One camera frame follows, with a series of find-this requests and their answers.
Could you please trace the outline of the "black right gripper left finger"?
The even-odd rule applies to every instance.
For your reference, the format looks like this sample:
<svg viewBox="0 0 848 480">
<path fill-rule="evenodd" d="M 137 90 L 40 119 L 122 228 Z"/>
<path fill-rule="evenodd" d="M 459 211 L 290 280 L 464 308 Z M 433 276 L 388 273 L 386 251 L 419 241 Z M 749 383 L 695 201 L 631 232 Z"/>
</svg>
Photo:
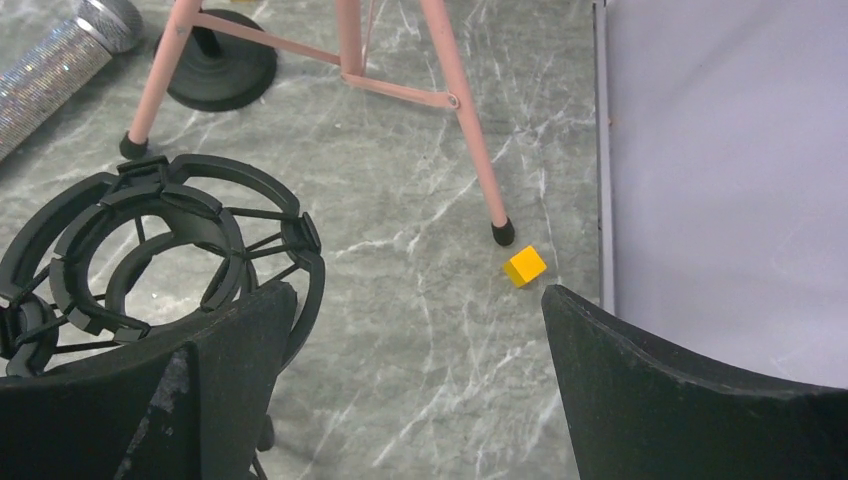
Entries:
<svg viewBox="0 0 848 480">
<path fill-rule="evenodd" d="M 297 296 L 268 284 L 148 338 L 1 382 L 5 479 L 244 479 Z"/>
</svg>

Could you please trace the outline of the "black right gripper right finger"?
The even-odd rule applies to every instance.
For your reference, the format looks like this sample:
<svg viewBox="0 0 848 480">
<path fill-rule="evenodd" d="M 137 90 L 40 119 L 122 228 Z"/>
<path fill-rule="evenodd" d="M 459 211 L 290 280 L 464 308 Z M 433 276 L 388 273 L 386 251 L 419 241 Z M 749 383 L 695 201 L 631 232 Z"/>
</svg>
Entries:
<svg viewBox="0 0 848 480">
<path fill-rule="evenodd" d="M 541 299 L 584 479 L 843 479 L 847 393 L 734 367 L 560 286 Z"/>
</svg>

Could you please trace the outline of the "pink music stand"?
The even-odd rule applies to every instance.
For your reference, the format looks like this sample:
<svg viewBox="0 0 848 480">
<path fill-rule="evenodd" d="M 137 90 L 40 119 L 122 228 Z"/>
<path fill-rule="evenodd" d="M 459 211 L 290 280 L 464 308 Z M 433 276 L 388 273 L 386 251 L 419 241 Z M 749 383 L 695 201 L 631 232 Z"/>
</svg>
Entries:
<svg viewBox="0 0 848 480">
<path fill-rule="evenodd" d="M 420 105 L 453 110 L 463 132 L 488 207 L 493 238 L 497 244 L 509 246 L 514 242 L 515 230 L 501 198 L 446 6 L 442 1 L 423 1 L 420 7 L 446 82 L 447 88 L 444 91 L 419 90 L 367 76 L 368 42 L 374 20 L 361 18 L 361 6 L 357 1 L 338 1 L 335 4 L 338 39 L 338 50 L 335 53 L 300 44 L 266 31 L 260 42 L 273 47 L 277 53 L 283 50 L 337 65 L 343 81 L 352 87 Z M 149 133 L 156 118 L 156 116 L 150 117 L 140 113 L 139 105 L 129 130 L 119 144 L 120 154 L 130 160 L 140 159 L 146 154 Z"/>
</svg>

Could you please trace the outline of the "black round-base holder stand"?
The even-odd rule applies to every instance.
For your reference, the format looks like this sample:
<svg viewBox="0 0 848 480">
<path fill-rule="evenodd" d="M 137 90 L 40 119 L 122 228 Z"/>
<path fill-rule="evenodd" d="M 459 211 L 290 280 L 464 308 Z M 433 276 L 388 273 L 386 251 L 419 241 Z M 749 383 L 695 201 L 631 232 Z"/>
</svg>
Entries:
<svg viewBox="0 0 848 480">
<path fill-rule="evenodd" d="M 265 31 L 248 16 L 176 1 L 154 50 L 139 112 L 155 117 L 165 94 L 203 112 L 241 109 L 273 83 L 276 50 L 260 42 Z"/>
</svg>

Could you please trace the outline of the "yellow cube right side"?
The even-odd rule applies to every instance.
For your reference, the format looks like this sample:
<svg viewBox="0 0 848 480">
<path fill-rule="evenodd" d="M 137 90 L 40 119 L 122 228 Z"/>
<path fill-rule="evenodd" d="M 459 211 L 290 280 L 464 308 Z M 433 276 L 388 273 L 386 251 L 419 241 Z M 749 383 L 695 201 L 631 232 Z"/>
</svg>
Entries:
<svg viewBox="0 0 848 480">
<path fill-rule="evenodd" d="M 527 286 L 546 270 L 547 264 L 532 245 L 520 250 L 503 265 L 505 275 L 516 288 Z"/>
</svg>

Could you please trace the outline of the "silver glitter microphone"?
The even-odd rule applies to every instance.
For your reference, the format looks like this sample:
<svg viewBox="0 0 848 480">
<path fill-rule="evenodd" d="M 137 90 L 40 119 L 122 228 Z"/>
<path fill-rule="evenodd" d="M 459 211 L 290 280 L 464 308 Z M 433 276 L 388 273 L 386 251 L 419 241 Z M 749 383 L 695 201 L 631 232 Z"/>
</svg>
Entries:
<svg viewBox="0 0 848 480">
<path fill-rule="evenodd" d="M 88 0 L 1 75 L 1 157 L 12 154 L 113 57 L 139 44 L 143 18 L 127 0 Z"/>
</svg>

